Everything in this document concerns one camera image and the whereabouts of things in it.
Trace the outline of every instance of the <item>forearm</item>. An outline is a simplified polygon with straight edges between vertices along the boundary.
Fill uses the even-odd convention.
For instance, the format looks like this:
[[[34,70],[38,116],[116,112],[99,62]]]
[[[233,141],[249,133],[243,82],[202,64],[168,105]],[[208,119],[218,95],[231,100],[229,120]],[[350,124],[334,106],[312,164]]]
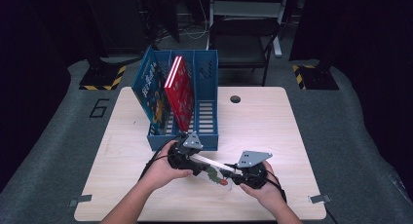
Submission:
[[[135,223],[152,192],[149,185],[137,182],[101,223]]]
[[[280,224],[295,224],[302,223],[298,216],[292,211],[292,209],[286,204],[274,204],[267,208],[276,217],[277,222]]]

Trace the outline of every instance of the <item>gray carpet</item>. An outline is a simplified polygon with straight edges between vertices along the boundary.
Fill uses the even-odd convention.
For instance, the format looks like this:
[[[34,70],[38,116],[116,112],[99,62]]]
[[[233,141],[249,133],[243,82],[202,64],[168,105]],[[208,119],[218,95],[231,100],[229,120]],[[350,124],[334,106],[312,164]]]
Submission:
[[[294,29],[292,24],[283,32],[283,56],[272,57],[267,86],[286,89],[319,189],[333,200],[326,207],[339,223],[413,223],[413,205],[397,189],[397,174],[367,133],[357,94],[346,76],[331,70],[340,91],[298,88],[292,64],[317,62],[288,62]],[[193,39],[183,33],[181,43],[168,37],[158,46],[202,50],[206,43],[207,35]],[[114,91],[78,90],[88,64],[79,61],[68,68],[72,81],[64,101],[0,195],[0,223],[76,223],[75,207],[67,204],[81,195],[119,91],[131,85],[138,65],[127,67]],[[99,102],[107,107],[103,117],[90,118],[100,99],[108,99]],[[333,221],[327,216],[308,223]]]

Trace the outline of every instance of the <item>black cable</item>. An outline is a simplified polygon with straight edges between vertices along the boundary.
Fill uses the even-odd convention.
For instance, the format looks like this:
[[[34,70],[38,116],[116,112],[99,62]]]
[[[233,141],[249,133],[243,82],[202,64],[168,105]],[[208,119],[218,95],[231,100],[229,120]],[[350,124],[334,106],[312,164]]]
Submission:
[[[271,172],[269,172],[269,171],[267,171],[269,174],[271,174],[271,175],[273,175],[273,177],[277,180],[277,182],[280,184],[280,182],[279,182],[279,179],[273,174],[273,173],[271,173]]]
[[[259,179],[263,179],[262,177],[260,177],[260,176],[258,176],[258,175],[255,175],[255,174],[250,174],[249,176],[252,176],[252,177],[256,177],[256,178],[259,178]],[[269,178],[264,178],[267,182],[269,182],[269,183],[271,183],[271,184],[273,184],[277,189],[279,189],[279,191],[280,191],[280,193],[282,194],[282,197],[284,198],[284,196],[285,196],[285,191],[282,189],[282,186],[280,185],[280,183],[279,183],[279,180],[276,178],[276,180],[277,180],[277,182],[279,183],[279,184],[277,184],[277,183],[275,183],[273,180],[271,180],[271,179],[269,179]]]
[[[149,160],[149,162],[146,164],[146,167],[143,169],[142,174],[140,175],[139,179],[140,180],[143,175],[145,175],[146,171],[152,166],[152,164],[157,160],[156,157],[158,156],[158,154],[161,152],[161,150],[165,147],[165,145],[167,145],[169,142],[179,138],[179,137],[185,137],[186,134],[178,134],[176,136],[174,136],[173,138],[167,140],[163,145],[161,145],[161,147],[158,148],[158,150],[155,152],[154,156],[152,156],[151,160]]]
[[[334,223],[338,224],[337,220],[334,218],[333,214],[331,214],[331,212],[327,209],[327,207],[325,208],[325,210],[327,211],[327,213],[331,217],[331,219],[333,219]]]
[[[171,154],[171,155],[165,155],[165,156],[156,158],[152,163],[155,163],[155,161],[158,161],[158,160],[160,160],[160,159],[162,159],[162,158],[168,158],[168,157],[175,156],[175,155],[176,155],[176,154]]]

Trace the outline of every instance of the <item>human hand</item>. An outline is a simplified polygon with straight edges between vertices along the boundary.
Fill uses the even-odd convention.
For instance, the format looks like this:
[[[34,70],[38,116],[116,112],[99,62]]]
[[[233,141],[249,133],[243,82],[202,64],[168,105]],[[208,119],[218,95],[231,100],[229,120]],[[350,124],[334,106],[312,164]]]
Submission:
[[[156,157],[151,167],[140,180],[147,183],[153,191],[170,183],[175,178],[182,178],[192,174],[190,169],[175,169],[168,162],[168,150],[176,141],[169,142]]]
[[[265,169],[271,173],[268,173],[267,178],[280,185],[278,180],[272,175],[274,174],[274,172],[271,165],[267,161],[264,161],[262,163]],[[267,182],[260,189],[253,189],[244,183],[240,184],[240,187],[251,197],[257,199],[258,202],[267,209],[272,209],[275,205],[285,205],[285,201],[282,198],[280,190],[269,182]]]

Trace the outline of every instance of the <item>wrist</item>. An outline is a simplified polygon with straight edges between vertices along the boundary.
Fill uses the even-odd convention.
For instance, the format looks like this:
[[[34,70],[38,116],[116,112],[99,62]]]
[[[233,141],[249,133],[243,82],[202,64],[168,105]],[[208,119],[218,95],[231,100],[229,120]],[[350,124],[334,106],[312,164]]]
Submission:
[[[152,194],[155,190],[156,187],[148,180],[145,178],[142,178],[139,180],[134,187],[136,187],[139,191],[146,193],[148,195]]]
[[[275,216],[278,216],[280,213],[283,213],[287,208],[289,208],[284,201],[272,202],[265,207]]]
[[[258,202],[271,212],[287,205],[282,196],[267,196],[262,200],[258,200]]]

